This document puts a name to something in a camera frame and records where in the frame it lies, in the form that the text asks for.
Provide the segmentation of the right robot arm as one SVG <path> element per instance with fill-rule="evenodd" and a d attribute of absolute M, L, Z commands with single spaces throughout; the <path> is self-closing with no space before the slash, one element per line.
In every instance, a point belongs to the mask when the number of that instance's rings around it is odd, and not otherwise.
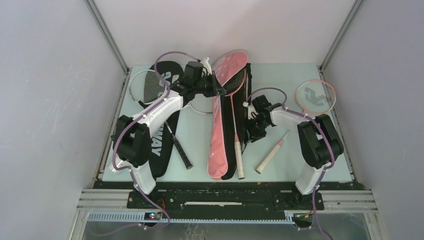
<path fill-rule="evenodd" d="M 269 126 L 283 126 L 290 133 L 297 133 L 305 164 L 295 182 L 296 191 L 291 194 L 290 201 L 295 208 L 304 209 L 311 202 L 310 194 L 319 188 L 323 173 L 332 168 L 337 157 L 344 152 L 330 116 L 324 113 L 311 117 L 281 103 L 271 104 L 264 95 L 242 105 L 247 110 L 247 142 L 263 139 Z"/>

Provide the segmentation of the pink sport racket bag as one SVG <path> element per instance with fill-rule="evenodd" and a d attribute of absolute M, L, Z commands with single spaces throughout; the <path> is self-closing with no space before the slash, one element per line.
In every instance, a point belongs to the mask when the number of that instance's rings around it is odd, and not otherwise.
<path fill-rule="evenodd" d="M 213 66 L 219 83 L 224 85 L 238 72 L 246 70 L 243 87 L 234 95 L 237 133 L 243 152 L 245 138 L 245 118 L 250 64 L 248 54 L 243 50 L 234 50 L 222 56 Z M 212 99 L 212 129 L 207 160 L 207 173 L 216 181 L 229 180 L 237 176 L 237 164 L 234 144 L 234 124 L 229 96 L 219 95 Z"/>

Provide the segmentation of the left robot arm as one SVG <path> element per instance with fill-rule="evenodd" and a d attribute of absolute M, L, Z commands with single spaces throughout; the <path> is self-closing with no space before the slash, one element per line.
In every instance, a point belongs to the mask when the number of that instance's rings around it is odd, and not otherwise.
<path fill-rule="evenodd" d="M 177 77 L 160 73 L 159 63 L 152 69 L 135 74 L 143 77 L 139 91 L 143 109 L 132 116 L 121 115 L 112 136 L 113 170 L 128 170 L 133 185 L 140 192 L 138 201 L 145 208 L 153 208 L 158 202 L 154 192 L 156 177 L 151 170 L 152 139 L 172 114 L 182 110 L 196 95 L 217 97 L 225 90 L 218 83 L 209 58 L 189 61 Z"/>

